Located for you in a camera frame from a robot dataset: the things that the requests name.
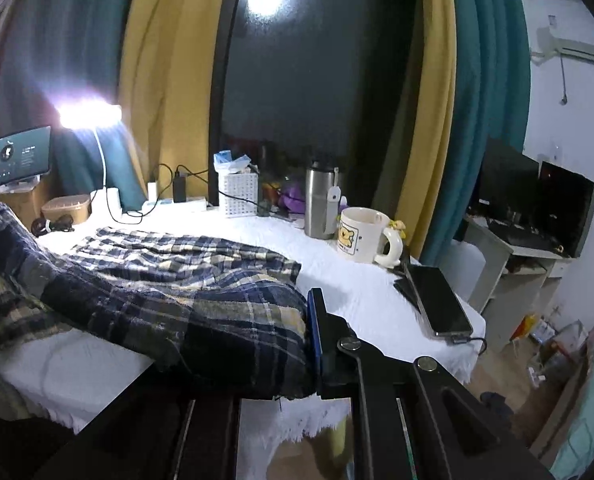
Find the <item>purple cloth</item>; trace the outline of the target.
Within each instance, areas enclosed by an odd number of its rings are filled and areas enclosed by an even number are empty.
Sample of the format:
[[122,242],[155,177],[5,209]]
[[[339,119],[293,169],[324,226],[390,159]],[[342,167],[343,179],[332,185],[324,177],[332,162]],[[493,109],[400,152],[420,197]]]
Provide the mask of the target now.
[[279,204],[292,214],[304,214],[306,199],[303,190],[296,182],[288,182],[281,187]]

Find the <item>white power strip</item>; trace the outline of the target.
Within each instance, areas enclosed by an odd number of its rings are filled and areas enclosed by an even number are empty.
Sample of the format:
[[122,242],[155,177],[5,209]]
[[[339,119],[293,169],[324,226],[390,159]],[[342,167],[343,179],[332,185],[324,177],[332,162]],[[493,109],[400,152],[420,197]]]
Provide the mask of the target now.
[[204,197],[187,197],[185,202],[175,202],[172,198],[162,198],[154,202],[153,200],[146,200],[143,203],[140,212],[142,214],[150,214],[153,211],[160,209],[171,209],[177,208],[178,210],[190,210],[190,211],[205,211],[208,203]]

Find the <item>tan lidded plastic container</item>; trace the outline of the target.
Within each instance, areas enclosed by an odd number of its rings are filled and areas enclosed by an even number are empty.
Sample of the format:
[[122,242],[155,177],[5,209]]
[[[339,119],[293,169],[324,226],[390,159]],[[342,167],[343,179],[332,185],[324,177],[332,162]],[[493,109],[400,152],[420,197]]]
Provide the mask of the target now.
[[91,198],[88,194],[55,197],[45,203],[41,211],[47,220],[57,221],[70,216],[73,224],[80,224],[90,217]]

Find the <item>teal curtain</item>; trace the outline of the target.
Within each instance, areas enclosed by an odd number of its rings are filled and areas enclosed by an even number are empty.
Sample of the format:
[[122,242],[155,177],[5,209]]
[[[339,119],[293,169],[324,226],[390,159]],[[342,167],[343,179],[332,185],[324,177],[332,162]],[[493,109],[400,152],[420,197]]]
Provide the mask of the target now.
[[[165,170],[192,171],[186,190],[217,202],[217,175],[212,156],[206,169],[160,162],[138,171],[132,155],[135,138],[120,102],[124,36],[133,0],[0,0],[0,138],[36,127],[52,128],[50,173],[66,195],[102,187],[93,133],[62,128],[56,106],[82,98],[118,104],[122,123],[99,131],[107,162],[107,188],[117,188],[124,210],[134,211],[146,197],[146,184],[168,185]],[[431,223],[419,255],[436,261],[458,226],[473,191],[490,138],[521,148],[529,107],[529,59],[521,0],[454,0],[457,20],[457,68],[448,148]],[[304,162],[271,151],[249,155],[267,180],[306,177]],[[346,171],[339,162],[347,194]]]

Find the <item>white side desk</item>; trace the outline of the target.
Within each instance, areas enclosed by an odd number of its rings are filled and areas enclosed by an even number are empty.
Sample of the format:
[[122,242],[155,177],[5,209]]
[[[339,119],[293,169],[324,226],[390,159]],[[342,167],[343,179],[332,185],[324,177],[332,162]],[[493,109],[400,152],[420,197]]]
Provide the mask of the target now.
[[468,303],[486,320],[488,349],[501,351],[526,315],[547,310],[572,258],[506,243],[483,218],[466,217],[466,243],[485,258]]

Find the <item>black smartphone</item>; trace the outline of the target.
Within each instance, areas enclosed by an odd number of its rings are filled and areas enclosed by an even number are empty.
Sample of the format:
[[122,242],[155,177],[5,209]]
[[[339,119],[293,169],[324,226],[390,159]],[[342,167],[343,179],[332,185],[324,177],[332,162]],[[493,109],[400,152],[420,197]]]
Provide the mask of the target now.
[[431,332],[442,338],[469,337],[473,327],[446,278],[434,266],[408,266],[417,306]]

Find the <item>white perforated basket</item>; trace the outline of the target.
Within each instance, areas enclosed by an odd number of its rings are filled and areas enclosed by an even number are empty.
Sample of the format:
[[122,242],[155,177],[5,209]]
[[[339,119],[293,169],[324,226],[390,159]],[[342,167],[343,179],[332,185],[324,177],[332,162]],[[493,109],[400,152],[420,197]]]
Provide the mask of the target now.
[[258,176],[254,172],[219,174],[219,208],[227,218],[257,214]]

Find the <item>white usb charger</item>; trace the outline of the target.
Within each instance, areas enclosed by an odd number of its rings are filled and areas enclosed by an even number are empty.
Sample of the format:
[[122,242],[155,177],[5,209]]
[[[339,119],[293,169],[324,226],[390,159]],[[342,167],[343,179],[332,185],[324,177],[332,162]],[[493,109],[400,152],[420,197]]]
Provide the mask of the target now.
[[149,203],[156,203],[158,200],[158,183],[156,181],[147,183],[147,200]]

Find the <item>stainless steel thermos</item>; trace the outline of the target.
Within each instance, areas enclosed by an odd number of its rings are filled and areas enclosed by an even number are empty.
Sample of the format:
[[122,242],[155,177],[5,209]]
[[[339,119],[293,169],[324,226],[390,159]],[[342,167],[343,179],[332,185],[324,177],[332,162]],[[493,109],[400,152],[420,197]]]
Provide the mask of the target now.
[[312,159],[306,171],[306,236],[318,240],[334,236],[340,197],[340,173],[335,160]]

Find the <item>tablet on stand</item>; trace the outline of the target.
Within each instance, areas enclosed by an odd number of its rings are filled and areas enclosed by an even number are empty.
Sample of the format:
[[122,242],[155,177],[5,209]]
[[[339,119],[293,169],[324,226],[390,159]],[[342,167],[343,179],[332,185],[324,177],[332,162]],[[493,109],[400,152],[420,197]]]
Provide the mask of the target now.
[[36,127],[0,138],[0,187],[50,172],[52,128]]

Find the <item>blue yellow plaid pants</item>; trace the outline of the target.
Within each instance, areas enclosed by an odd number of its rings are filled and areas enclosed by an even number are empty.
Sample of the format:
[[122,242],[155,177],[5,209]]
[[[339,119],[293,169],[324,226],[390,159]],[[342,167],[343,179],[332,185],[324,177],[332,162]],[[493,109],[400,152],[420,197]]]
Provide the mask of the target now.
[[114,228],[58,255],[0,203],[0,351],[82,330],[249,396],[305,398],[315,371],[299,272],[264,247]]

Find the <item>yellow curtain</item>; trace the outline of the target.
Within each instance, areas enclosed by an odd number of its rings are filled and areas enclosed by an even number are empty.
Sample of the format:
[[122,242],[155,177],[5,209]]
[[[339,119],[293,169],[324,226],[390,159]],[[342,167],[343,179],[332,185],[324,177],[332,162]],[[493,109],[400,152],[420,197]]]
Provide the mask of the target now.
[[419,255],[454,108],[454,0],[133,0],[120,102],[135,168],[231,148],[333,157]]

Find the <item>white textured bed cover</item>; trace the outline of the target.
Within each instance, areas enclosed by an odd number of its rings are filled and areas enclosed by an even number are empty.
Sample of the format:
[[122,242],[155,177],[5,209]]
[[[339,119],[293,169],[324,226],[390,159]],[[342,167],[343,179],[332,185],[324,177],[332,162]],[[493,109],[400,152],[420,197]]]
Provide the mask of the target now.
[[220,237],[300,264],[307,302],[322,289],[324,372],[310,396],[262,399],[205,378],[196,365],[148,358],[149,366],[38,469],[45,479],[262,479],[280,445],[355,417],[374,478],[407,472],[411,416],[428,402],[411,362],[434,356],[431,336],[379,266],[341,258],[269,218],[219,221],[206,214],[175,234]]

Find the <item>black power adapter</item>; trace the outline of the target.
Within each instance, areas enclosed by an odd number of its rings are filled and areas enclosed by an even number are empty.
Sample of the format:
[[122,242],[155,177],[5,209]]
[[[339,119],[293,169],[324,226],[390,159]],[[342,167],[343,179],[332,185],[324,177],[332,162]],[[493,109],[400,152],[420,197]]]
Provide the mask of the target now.
[[172,198],[175,203],[186,202],[186,177],[179,170],[175,170],[172,179]]

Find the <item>cardboard box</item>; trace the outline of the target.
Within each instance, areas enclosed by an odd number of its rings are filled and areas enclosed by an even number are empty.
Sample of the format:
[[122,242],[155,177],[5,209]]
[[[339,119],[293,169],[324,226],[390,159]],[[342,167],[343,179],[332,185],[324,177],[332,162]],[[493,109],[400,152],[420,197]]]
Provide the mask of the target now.
[[0,202],[9,206],[19,221],[30,231],[32,222],[42,216],[42,206],[53,195],[52,181],[43,179],[14,185],[10,190],[0,192]]

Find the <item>white desk lamp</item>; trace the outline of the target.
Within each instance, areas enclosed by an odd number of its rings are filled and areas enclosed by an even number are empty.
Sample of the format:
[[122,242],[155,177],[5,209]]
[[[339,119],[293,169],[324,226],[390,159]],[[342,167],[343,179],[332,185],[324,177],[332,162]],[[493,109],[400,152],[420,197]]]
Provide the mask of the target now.
[[114,128],[122,123],[122,110],[118,104],[110,104],[102,98],[82,98],[60,102],[56,106],[62,128],[71,131],[88,130],[93,133],[100,162],[102,163],[102,187],[97,194],[107,197],[107,162],[100,142],[99,131]]

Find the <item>blue tissue pack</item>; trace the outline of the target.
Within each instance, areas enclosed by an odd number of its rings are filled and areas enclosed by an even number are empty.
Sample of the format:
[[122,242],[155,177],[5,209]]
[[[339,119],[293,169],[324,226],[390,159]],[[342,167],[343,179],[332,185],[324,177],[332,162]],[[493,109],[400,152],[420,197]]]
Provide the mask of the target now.
[[223,150],[213,154],[213,168],[215,168],[219,176],[247,172],[250,164],[251,159],[247,155],[234,158],[230,150]]

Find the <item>cream ceramic mug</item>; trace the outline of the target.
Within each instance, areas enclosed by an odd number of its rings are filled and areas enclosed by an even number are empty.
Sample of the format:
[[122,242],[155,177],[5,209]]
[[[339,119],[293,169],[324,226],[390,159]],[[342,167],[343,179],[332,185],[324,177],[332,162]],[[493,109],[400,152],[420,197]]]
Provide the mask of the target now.
[[382,268],[399,266],[404,242],[401,230],[387,214],[364,207],[348,207],[340,214],[337,252],[358,263]]

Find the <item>black computer monitor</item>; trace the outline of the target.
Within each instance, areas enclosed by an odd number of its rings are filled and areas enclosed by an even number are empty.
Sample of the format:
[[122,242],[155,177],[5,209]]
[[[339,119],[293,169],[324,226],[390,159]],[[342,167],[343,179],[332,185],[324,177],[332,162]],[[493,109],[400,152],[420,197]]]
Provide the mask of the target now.
[[594,215],[594,182],[490,138],[468,213],[513,246],[577,258]]

